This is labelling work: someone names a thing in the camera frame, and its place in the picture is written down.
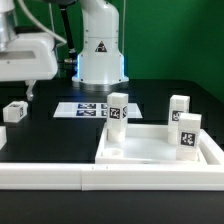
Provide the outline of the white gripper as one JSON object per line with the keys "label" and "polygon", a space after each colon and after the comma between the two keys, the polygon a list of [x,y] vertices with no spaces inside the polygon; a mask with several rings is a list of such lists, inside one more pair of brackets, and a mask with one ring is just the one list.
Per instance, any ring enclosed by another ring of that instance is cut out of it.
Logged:
{"label": "white gripper", "polygon": [[50,80],[58,70],[54,39],[47,33],[21,33],[0,52],[0,81],[25,81],[28,101],[35,80]]}

